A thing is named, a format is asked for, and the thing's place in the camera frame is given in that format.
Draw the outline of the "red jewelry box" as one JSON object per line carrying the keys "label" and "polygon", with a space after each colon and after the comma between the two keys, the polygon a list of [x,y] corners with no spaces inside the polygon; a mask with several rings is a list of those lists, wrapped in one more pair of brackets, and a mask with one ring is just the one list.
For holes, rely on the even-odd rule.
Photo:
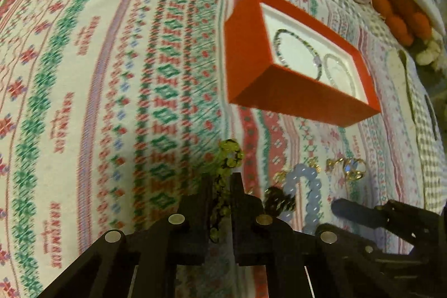
{"label": "red jewelry box", "polygon": [[[344,52],[358,74],[364,99],[349,96],[322,81],[274,60],[273,40],[262,6],[288,16],[323,43]],[[381,112],[373,79],[362,54],[319,20],[286,0],[239,0],[224,24],[227,97],[231,104],[254,107],[342,127]]]}

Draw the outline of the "small gold earring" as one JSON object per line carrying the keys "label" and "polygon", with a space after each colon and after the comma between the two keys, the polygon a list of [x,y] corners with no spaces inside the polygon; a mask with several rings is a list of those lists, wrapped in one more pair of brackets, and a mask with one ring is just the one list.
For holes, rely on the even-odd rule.
{"label": "small gold earring", "polygon": [[274,175],[274,183],[276,185],[283,185],[286,181],[287,171],[281,170]]}

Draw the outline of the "patterned knit bedspread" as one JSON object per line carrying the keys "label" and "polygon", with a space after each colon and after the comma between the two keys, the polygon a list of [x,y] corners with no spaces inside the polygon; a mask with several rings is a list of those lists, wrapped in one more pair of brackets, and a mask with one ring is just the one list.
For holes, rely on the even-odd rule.
{"label": "patterned knit bedspread", "polygon": [[[308,14],[309,0],[286,1]],[[367,163],[342,151],[341,127],[228,101],[224,24],[238,2],[1,0],[3,297],[37,297],[104,232],[174,213],[226,139],[256,197],[297,164]],[[341,170],[302,178],[293,226],[342,225],[336,198],[383,204],[352,199],[350,183]]]}

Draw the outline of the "orange plush toy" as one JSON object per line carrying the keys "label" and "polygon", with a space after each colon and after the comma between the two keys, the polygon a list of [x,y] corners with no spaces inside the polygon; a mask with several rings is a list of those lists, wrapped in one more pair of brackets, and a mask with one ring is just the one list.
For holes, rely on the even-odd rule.
{"label": "orange plush toy", "polygon": [[402,46],[412,46],[415,39],[432,39],[430,20],[414,0],[372,0],[372,5]]}

